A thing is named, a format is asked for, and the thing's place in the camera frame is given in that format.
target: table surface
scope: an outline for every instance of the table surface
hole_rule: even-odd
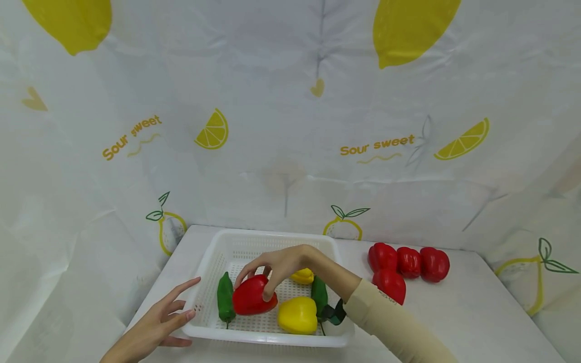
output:
[[[221,228],[191,226],[129,327],[174,286],[194,277],[212,237]],[[344,266],[371,280],[372,242],[337,239]],[[486,263],[474,252],[446,250],[450,273],[437,285],[406,280],[404,307],[452,351],[459,362],[564,363]],[[194,339],[189,348],[158,348],[146,363],[185,362],[399,362],[381,342],[356,327],[345,348],[300,348]]]

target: yellow pepper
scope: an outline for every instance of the yellow pepper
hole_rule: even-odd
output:
[[[317,305],[310,297],[298,296],[278,307],[278,325],[291,334],[311,335],[317,324]]]
[[[292,274],[290,279],[301,285],[310,285],[315,280],[315,275],[308,268],[303,268]]]

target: red bell pepper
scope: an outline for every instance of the red bell pepper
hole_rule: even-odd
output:
[[[268,283],[264,275],[256,275],[242,282],[232,295],[234,311],[238,315],[264,314],[274,309],[278,304],[277,293],[274,293],[270,301],[262,299],[262,292]]]
[[[397,252],[392,246],[378,242],[369,248],[367,261],[373,272],[380,269],[388,268],[392,271],[397,270]]]
[[[397,271],[406,279],[415,279],[421,275],[422,260],[414,249],[400,247],[397,249]]]
[[[436,283],[448,275],[450,259],[446,252],[434,247],[424,247],[419,254],[422,256],[422,279]]]
[[[380,269],[373,274],[372,283],[395,302],[403,305],[406,299],[406,282],[396,271],[388,268]]]

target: green pepper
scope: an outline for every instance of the green pepper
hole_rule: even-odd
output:
[[[340,325],[347,316],[343,309],[343,299],[340,299],[337,302],[334,309],[329,305],[327,286],[323,280],[316,275],[313,284],[311,285],[311,298],[315,300],[315,304],[317,305],[317,320],[319,321],[319,324],[321,324],[323,335],[325,334],[325,330],[323,330],[322,323],[328,321],[333,325]]]
[[[311,285],[311,298],[315,300],[317,305],[317,319],[323,322],[323,308],[329,303],[329,296],[327,295],[327,286],[319,276],[315,276],[313,284]]]
[[[232,286],[232,280],[230,280],[228,271],[226,271],[218,283],[218,316],[220,320],[226,323],[226,329],[228,329],[228,325],[236,317],[234,304],[232,303],[232,294],[234,294],[234,287]]]

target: white backdrop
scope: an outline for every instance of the white backdrop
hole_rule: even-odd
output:
[[[0,361],[98,357],[191,224],[541,266],[581,355],[578,2],[78,3],[0,5]]]

